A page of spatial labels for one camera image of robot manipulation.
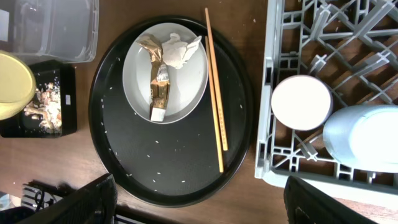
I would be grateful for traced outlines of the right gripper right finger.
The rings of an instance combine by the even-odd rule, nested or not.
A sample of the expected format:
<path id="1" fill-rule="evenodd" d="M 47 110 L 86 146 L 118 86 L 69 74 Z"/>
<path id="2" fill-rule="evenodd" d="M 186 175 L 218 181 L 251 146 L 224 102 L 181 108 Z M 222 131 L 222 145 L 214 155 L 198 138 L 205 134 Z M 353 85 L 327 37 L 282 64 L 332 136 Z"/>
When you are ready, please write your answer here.
<path id="1" fill-rule="evenodd" d="M 291 224 L 376 223 L 294 176 L 287 179 L 284 203 L 288 222 Z"/>

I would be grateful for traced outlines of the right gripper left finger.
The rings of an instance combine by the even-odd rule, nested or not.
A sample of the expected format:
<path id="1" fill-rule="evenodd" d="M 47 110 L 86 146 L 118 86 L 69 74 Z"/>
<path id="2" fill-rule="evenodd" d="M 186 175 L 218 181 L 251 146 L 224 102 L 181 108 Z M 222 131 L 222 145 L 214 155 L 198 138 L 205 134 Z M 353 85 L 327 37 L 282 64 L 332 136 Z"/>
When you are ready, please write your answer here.
<path id="1" fill-rule="evenodd" d="M 117 204 L 116 183 L 104 174 L 61 201 L 21 220 L 21 223 L 112 223 Z"/>

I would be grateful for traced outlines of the blue cup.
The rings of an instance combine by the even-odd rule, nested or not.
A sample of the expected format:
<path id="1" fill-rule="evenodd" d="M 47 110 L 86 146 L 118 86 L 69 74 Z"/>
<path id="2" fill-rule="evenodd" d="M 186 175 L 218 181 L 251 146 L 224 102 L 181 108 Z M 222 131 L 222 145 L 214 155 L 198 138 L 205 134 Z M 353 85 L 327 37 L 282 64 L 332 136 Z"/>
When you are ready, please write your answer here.
<path id="1" fill-rule="evenodd" d="M 333 113 L 323 128 L 332 158 L 361 170 L 397 172 L 397 106 L 356 105 Z"/>

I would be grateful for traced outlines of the wooden chopstick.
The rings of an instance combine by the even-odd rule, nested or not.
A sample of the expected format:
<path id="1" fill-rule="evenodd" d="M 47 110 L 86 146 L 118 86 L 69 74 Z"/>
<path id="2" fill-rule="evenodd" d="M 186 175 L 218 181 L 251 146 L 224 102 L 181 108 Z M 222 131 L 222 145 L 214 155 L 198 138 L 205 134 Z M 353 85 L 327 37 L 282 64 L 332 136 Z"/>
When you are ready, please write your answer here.
<path id="1" fill-rule="evenodd" d="M 211 107 L 212 107 L 212 113 L 213 113 L 213 124 L 214 124 L 214 129 L 215 129 L 218 165 L 219 165 L 219 172 L 223 173 L 224 166 L 223 166 L 223 153 L 222 153 L 222 145 L 221 145 L 221 137 L 220 137 L 220 127 L 219 127 L 219 121 L 218 121 L 215 87 L 214 87 L 214 82 L 213 82 L 213 72 L 212 72 L 212 67 L 211 67 L 210 45 L 209 45 L 209 40 L 208 40 L 207 36 L 205 37 L 205 44 L 206 44 L 206 56 L 208 59 L 208 71 L 209 71 L 208 81 L 209 81 L 210 95 L 211 95 Z"/>
<path id="2" fill-rule="evenodd" d="M 221 97 L 221 88 L 220 88 L 220 81 L 218 76 L 218 68 L 216 62 L 216 55 L 215 55 L 215 46 L 213 41 L 213 34 L 211 29 L 211 22 L 210 22 L 210 15 L 208 8 L 205 8 L 205 18 L 206 18 L 206 28 L 208 31 L 208 42 L 210 48 L 210 60 L 211 60 L 211 69 L 213 74 L 213 83 L 215 87 L 215 95 L 216 95 L 216 104 L 218 110 L 218 119 L 220 124 L 220 132 L 221 132 L 221 142 L 223 146 L 223 150 L 228 150 L 228 138 L 226 134 L 226 126 L 224 122 L 224 112 L 223 112 L 223 101 Z"/>

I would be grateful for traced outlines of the pink cup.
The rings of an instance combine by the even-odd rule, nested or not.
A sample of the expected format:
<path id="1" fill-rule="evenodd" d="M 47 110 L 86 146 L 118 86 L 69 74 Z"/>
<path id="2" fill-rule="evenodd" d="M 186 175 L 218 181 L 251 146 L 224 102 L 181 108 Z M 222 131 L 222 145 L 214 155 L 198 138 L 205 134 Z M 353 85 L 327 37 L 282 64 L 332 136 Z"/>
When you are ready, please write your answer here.
<path id="1" fill-rule="evenodd" d="M 323 124 L 333 110 L 327 86 L 309 75 L 294 75 L 282 80 L 271 97 L 274 116 L 286 127 L 309 131 Z"/>

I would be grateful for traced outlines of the food scraps pile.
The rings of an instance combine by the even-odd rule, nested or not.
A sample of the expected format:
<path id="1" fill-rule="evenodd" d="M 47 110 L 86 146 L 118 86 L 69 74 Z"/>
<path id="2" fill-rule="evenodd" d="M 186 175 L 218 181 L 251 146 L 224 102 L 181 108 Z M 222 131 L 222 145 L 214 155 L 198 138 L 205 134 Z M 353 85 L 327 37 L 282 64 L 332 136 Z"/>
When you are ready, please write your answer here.
<path id="1" fill-rule="evenodd" d="M 35 90 L 32 101 L 25 106 L 24 115 L 39 121 L 39 128 L 49 134 L 62 132 L 62 106 L 59 82 L 44 83 Z"/>

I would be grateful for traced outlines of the gold foil wrapper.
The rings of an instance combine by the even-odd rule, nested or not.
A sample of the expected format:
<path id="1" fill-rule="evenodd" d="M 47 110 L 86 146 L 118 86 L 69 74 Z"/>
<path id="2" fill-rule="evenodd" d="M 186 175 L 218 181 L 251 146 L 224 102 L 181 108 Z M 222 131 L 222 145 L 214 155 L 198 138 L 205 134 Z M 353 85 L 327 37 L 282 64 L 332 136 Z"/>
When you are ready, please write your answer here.
<path id="1" fill-rule="evenodd" d="M 152 34 L 143 34 L 137 43 L 150 56 L 150 120 L 160 123 L 164 121 L 170 93 L 170 78 L 163 60 L 162 44 Z"/>

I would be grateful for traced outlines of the yellow bowl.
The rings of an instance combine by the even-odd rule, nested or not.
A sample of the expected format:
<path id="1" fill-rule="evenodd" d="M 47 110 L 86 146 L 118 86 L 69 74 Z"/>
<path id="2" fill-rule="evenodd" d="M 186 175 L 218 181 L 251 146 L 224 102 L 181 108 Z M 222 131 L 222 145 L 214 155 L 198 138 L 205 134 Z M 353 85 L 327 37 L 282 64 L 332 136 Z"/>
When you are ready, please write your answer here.
<path id="1" fill-rule="evenodd" d="M 1 120 L 21 112 L 33 99 L 36 81 L 32 70 L 14 55 L 1 51 Z"/>

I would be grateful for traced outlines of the grey round plate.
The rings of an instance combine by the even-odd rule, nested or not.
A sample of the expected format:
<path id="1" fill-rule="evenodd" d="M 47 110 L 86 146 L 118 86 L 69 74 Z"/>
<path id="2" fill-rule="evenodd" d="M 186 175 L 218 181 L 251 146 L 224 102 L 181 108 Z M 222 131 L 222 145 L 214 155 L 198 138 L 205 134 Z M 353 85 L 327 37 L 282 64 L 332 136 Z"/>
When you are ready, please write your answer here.
<path id="1" fill-rule="evenodd" d="M 166 42 L 171 34 L 180 36 L 180 40 L 190 43 L 198 37 L 191 29 L 177 23 L 160 23 L 153 25 L 139 36 L 152 34 L 159 41 Z M 135 38 L 127 51 L 123 65 L 123 88 L 125 96 L 137 115 L 150 120 L 150 55 L 142 48 Z M 170 96 L 163 124 L 171 124 L 189 115 L 199 104 L 208 83 L 208 60 L 203 41 L 200 40 L 198 50 L 181 69 L 167 67 L 170 77 Z"/>

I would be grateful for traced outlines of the white napkin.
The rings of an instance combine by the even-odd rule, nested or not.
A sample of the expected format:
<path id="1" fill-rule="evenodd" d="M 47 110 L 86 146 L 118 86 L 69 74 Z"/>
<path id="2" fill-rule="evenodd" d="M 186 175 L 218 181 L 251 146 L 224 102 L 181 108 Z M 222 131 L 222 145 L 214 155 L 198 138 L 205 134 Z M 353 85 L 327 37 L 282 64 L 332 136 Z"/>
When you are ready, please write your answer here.
<path id="1" fill-rule="evenodd" d="M 188 43 L 181 41 L 179 34 L 171 33 L 170 39 L 162 43 L 163 62 L 175 69 L 181 69 L 198 50 L 200 42 L 201 36 Z"/>

